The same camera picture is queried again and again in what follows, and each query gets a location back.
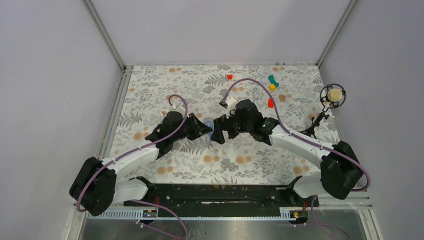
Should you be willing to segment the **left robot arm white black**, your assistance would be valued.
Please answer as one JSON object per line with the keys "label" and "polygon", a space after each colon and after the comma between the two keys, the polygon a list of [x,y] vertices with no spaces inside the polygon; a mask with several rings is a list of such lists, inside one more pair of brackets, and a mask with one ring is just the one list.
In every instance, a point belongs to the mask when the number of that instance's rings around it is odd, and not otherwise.
{"label": "left robot arm white black", "polygon": [[73,181],[69,195],[93,216],[105,212],[111,205],[138,200],[148,206],[155,200],[152,185],[142,177],[122,178],[138,167],[153,162],[173,149],[174,142],[196,140],[213,132],[193,113],[187,118],[170,111],[141,145],[118,157],[88,158]]}

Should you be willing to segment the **blue weekly pill organizer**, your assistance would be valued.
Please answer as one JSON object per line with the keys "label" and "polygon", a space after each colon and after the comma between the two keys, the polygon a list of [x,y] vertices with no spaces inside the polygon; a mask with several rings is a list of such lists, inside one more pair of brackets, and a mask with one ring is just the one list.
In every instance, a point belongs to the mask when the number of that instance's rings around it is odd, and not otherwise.
{"label": "blue weekly pill organizer", "polygon": [[208,120],[208,121],[205,121],[204,124],[211,129],[208,134],[212,134],[213,131],[214,131],[214,123],[213,123],[213,121]]}

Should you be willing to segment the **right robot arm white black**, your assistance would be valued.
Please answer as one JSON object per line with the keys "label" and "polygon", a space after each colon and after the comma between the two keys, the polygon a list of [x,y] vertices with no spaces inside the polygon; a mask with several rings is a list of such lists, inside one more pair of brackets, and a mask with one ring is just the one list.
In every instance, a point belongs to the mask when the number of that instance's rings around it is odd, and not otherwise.
{"label": "right robot arm white black", "polygon": [[288,186],[287,201],[301,205],[308,197],[329,194],[344,200],[365,173],[351,146],[343,141],[336,144],[319,141],[300,132],[284,129],[282,123],[272,117],[263,117],[249,99],[232,103],[227,112],[214,119],[211,140],[225,143],[239,134],[249,134],[257,142],[282,148],[314,164],[319,173],[300,176]]}

